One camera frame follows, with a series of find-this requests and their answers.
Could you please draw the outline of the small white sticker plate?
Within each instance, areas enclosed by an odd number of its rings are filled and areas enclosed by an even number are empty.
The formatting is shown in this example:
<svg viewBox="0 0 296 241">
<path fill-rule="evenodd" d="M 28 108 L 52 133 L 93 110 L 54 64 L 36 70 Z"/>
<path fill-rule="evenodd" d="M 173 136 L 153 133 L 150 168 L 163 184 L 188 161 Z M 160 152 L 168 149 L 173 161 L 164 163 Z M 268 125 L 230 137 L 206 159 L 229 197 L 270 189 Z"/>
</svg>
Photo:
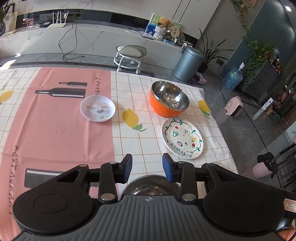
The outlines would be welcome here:
<svg viewBox="0 0 296 241">
<path fill-rule="evenodd" d="M 116 111 L 111 99 L 102 95 L 86 97 L 80 104 L 80 112 L 89 121 L 102 123 L 110 120 Z"/>
</svg>

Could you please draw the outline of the orange steel bowl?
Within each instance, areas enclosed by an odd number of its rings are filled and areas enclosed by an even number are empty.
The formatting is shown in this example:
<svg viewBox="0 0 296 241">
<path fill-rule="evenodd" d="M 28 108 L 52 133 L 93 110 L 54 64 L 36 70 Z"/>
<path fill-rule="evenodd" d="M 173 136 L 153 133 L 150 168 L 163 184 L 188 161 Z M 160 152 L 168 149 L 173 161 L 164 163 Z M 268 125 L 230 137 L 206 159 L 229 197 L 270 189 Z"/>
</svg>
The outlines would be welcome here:
<svg viewBox="0 0 296 241">
<path fill-rule="evenodd" d="M 182 89 L 163 80 L 152 84 L 149 102 L 154 112 L 165 118 L 176 117 L 190 106 L 190 100 Z"/>
</svg>

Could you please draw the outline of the white painted oval plate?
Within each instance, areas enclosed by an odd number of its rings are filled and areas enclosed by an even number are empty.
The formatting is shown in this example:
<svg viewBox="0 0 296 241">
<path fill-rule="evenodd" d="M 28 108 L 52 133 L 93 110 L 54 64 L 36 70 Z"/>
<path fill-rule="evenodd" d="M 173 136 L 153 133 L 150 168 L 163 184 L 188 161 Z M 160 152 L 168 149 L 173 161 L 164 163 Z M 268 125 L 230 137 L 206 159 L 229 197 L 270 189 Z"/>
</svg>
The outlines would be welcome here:
<svg viewBox="0 0 296 241">
<path fill-rule="evenodd" d="M 204 149 L 201 133 L 188 120 L 167 118 L 161 124 L 161 137 L 169 150 L 184 159 L 196 159 Z"/>
</svg>

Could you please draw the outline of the pink checkered tablecloth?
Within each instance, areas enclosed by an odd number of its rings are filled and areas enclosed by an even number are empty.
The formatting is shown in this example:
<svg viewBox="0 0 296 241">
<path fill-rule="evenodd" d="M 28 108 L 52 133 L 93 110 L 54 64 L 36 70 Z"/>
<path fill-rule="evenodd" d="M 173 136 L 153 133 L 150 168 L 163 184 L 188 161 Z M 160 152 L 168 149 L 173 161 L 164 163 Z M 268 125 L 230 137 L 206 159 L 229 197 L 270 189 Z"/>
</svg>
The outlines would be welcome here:
<svg viewBox="0 0 296 241">
<path fill-rule="evenodd" d="M 20 230 L 13 202 L 43 178 L 79 164 L 98 168 L 132 154 L 130 180 L 163 175 L 164 118 L 149 103 L 153 77 L 80 68 L 20 68 L 1 72 L 1 240 Z M 105 96 L 116 107 L 112 119 L 94 123 L 80 112 L 81 99 L 55 97 L 47 90 L 82 89 Z"/>
</svg>

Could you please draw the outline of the pink small heater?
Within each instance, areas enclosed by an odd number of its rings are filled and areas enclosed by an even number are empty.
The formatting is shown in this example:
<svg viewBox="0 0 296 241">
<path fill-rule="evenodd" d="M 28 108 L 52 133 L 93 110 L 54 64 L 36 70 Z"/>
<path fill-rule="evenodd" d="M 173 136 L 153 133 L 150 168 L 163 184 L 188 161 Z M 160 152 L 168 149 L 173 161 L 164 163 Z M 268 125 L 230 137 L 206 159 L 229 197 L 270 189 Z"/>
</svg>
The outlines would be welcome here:
<svg viewBox="0 0 296 241">
<path fill-rule="evenodd" d="M 235 96 L 227 102 L 225 106 L 226 114 L 232 118 L 236 118 L 243 110 L 243 103 L 239 96 Z"/>
</svg>

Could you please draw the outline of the pink bin black bag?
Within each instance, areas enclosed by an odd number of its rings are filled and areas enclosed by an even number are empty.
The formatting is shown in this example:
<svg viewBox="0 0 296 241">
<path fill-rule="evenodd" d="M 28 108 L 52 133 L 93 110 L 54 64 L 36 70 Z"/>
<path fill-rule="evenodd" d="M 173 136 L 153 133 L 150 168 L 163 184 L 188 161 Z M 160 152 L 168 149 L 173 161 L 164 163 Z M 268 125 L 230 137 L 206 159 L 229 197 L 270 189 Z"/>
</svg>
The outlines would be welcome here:
<svg viewBox="0 0 296 241">
<path fill-rule="evenodd" d="M 261 179 L 269 176 L 273 178 L 278 172 L 278 164 L 275 156 L 271 152 L 257 156 L 257 164 L 253 166 L 253 175 L 256 179 Z"/>
</svg>

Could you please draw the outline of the blue water jug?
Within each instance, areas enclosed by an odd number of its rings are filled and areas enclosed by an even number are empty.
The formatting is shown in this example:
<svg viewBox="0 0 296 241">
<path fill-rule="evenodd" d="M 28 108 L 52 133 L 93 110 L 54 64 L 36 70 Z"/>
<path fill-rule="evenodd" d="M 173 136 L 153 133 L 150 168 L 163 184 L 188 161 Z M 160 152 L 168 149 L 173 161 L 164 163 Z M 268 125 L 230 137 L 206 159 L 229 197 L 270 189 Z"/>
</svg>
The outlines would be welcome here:
<svg viewBox="0 0 296 241">
<path fill-rule="evenodd" d="M 243 80 L 242 70 L 245 64 L 242 62 L 238 68 L 233 67 L 223 78 L 222 84 L 229 90 L 234 88 Z"/>
</svg>

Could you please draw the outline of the grey metal trash can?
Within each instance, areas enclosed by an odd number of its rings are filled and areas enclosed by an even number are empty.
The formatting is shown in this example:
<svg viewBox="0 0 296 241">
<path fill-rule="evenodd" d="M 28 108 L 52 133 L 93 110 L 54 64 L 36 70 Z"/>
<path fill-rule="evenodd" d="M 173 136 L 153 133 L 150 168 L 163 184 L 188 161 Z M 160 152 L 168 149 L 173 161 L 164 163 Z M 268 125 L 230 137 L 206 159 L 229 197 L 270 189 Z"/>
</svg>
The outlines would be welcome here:
<svg viewBox="0 0 296 241">
<path fill-rule="evenodd" d="M 193 78 L 205 56 L 201 51 L 191 46 L 187 46 L 182 51 L 182 56 L 178 61 L 173 75 L 181 82 L 188 83 Z"/>
</svg>

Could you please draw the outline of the white rolling stool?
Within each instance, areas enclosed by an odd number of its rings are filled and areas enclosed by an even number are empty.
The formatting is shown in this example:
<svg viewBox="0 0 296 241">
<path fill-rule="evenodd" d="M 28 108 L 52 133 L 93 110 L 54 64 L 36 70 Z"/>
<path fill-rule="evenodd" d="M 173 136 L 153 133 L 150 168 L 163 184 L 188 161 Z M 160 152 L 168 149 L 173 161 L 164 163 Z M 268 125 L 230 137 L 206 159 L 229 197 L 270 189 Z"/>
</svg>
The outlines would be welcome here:
<svg viewBox="0 0 296 241">
<path fill-rule="evenodd" d="M 135 70 L 140 75 L 141 58 L 147 55 L 147 49 L 139 45 L 126 45 L 116 47 L 116 56 L 113 63 L 117 66 L 116 71 L 121 72 L 122 68 Z"/>
</svg>

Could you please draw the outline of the green leafy floor plant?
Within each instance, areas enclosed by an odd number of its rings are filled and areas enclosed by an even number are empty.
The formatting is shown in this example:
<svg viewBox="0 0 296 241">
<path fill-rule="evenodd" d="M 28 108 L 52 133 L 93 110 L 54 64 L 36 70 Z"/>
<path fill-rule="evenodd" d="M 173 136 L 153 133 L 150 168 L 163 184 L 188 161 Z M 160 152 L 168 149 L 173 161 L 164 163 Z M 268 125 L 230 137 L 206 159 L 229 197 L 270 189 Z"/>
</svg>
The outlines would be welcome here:
<svg viewBox="0 0 296 241">
<path fill-rule="evenodd" d="M 203 44 L 203 47 L 197 47 L 201 53 L 204 56 L 203 62 L 200 64 L 199 68 L 198 68 L 198 72 L 201 74 L 204 74 L 206 72 L 206 70 L 208 70 L 208 67 L 210 65 L 210 63 L 213 60 L 216 59 L 221 59 L 221 60 L 229 60 L 226 57 L 221 56 L 221 54 L 223 52 L 229 52 L 229 51 L 235 51 L 234 49 L 223 49 L 221 48 L 221 45 L 223 45 L 228 38 L 224 39 L 223 41 L 221 41 L 220 43 L 218 43 L 215 47 L 213 46 L 214 44 L 214 40 L 212 40 L 211 42 L 209 42 L 209 38 L 207 35 L 206 30 L 204 30 L 204 32 L 201 32 L 201 29 L 199 29 L 200 34 L 201 34 L 201 41 Z"/>
</svg>

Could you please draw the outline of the dark cabinet with plants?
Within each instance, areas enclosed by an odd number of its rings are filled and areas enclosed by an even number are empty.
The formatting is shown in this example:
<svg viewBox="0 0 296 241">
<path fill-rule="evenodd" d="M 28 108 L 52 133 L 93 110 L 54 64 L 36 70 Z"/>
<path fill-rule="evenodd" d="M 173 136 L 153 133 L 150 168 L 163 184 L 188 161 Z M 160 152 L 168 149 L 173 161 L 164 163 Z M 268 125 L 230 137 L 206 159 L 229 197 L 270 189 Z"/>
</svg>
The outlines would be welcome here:
<svg viewBox="0 0 296 241">
<path fill-rule="evenodd" d="M 247 66 L 243 70 L 243 84 L 240 89 L 257 102 L 264 102 L 280 82 L 283 66 L 279 51 L 272 44 L 250 39 L 251 48 Z"/>
</svg>

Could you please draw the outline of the teddy bear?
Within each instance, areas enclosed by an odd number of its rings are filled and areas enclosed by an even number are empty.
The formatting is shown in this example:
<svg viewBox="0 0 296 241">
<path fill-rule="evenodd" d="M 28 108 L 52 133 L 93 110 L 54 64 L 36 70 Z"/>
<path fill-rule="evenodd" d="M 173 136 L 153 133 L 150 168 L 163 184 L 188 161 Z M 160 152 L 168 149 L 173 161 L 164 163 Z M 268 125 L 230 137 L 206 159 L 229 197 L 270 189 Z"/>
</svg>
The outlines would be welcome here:
<svg viewBox="0 0 296 241">
<path fill-rule="evenodd" d="M 162 41 L 164 39 L 164 36 L 166 35 L 167 28 L 171 24 L 170 19 L 161 17 L 157 22 L 156 22 L 156 27 L 154 30 L 154 39 L 157 41 Z"/>
</svg>

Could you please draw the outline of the white wifi router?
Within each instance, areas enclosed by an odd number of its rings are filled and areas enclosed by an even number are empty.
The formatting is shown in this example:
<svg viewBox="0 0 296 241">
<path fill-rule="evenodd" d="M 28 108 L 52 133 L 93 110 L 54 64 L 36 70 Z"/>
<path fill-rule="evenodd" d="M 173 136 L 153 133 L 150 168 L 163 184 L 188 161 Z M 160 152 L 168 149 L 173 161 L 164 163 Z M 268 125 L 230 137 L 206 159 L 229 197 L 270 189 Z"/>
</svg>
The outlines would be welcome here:
<svg viewBox="0 0 296 241">
<path fill-rule="evenodd" d="M 53 13 L 53 20 L 52 20 L 52 23 L 49 24 L 48 28 L 63 28 L 63 27 L 65 27 L 68 14 L 69 14 L 69 12 L 64 13 L 64 15 L 62 15 L 62 12 L 58 11 L 56 14 L 56 19 L 54 19 L 54 13 Z"/>
</svg>

